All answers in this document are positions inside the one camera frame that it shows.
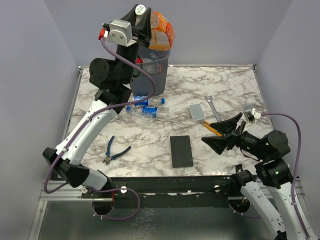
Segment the crushed orange plastic bottle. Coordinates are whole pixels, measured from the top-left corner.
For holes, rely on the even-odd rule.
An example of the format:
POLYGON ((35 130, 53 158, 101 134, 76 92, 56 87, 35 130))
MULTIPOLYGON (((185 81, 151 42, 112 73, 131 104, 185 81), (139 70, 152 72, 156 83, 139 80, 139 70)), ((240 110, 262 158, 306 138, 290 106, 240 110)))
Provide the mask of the crushed orange plastic bottle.
POLYGON ((171 23, 158 11, 150 13, 151 38, 149 49, 155 51, 169 51, 175 40, 175 31, 171 23))

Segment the Starbucks latte bottle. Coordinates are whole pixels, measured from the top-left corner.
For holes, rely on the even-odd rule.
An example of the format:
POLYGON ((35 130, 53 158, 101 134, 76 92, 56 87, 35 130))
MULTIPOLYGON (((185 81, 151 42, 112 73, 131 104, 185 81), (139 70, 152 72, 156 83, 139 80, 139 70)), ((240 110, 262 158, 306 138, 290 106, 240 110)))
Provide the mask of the Starbucks latte bottle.
POLYGON ((158 56, 158 54, 155 53, 155 52, 151 52, 151 53, 149 54, 149 57, 150 57, 150 59, 151 59, 152 61, 157 61, 157 60, 160 59, 159 56, 158 56))

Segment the red label clear bottle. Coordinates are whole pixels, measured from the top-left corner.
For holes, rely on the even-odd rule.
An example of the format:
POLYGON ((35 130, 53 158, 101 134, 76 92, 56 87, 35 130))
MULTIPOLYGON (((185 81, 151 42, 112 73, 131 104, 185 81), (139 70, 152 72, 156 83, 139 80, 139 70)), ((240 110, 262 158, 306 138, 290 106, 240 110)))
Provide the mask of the red label clear bottle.
POLYGON ((153 70, 152 63, 153 63, 153 60, 151 60, 149 58, 137 58, 136 59, 136 65, 148 73, 151 73, 153 70))

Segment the small orange juice bottle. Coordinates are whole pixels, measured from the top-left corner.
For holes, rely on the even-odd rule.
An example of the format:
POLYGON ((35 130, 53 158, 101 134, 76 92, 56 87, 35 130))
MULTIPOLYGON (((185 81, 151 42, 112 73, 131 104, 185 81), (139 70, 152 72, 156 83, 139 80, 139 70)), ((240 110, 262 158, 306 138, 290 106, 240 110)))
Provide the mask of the small orange juice bottle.
POLYGON ((162 73, 163 71, 164 71, 163 65, 162 65, 162 64, 158 64, 158 65, 156 66, 156 74, 160 74, 160 73, 162 73))

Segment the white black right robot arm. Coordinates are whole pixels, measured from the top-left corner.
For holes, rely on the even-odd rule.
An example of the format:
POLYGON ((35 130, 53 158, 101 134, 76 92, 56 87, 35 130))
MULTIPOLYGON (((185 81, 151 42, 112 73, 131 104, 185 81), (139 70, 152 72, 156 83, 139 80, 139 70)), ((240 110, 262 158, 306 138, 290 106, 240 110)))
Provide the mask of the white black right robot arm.
POLYGON ((211 124, 221 135, 205 136, 201 140, 218 155, 237 147, 255 156, 258 160, 254 166, 257 178, 267 188, 274 203, 262 193, 257 178, 248 170, 232 174, 230 191, 248 199, 275 240, 318 239, 297 197, 297 173, 291 172, 283 159, 291 151, 287 135, 272 130, 258 138, 248 132, 246 121, 237 125, 241 116, 239 113, 231 119, 211 124))

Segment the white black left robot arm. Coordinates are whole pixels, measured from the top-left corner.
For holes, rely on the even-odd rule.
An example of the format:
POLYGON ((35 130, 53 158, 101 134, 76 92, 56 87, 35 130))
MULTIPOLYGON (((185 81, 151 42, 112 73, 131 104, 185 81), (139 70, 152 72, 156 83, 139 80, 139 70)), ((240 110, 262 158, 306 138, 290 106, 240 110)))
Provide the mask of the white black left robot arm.
POLYGON ((52 172, 56 172, 67 185, 73 188, 85 186, 92 188, 97 196, 106 197, 111 190, 109 178, 99 170, 82 164, 90 145, 130 101, 131 83, 134 72, 146 76, 153 86, 149 99, 156 92, 156 82, 152 76, 136 64, 140 46, 149 47, 152 38, 151 8, 136 4, 121 19, 104 23, 99 33, 99 41, 114 60, 95 58, 89 65, 90 83, 98 88, 89 109, 73 131, 56 147, 47 147, 42 155, 49 170, 44 179, 43 190, 54 193, 57 188, 48 189, 52 172))

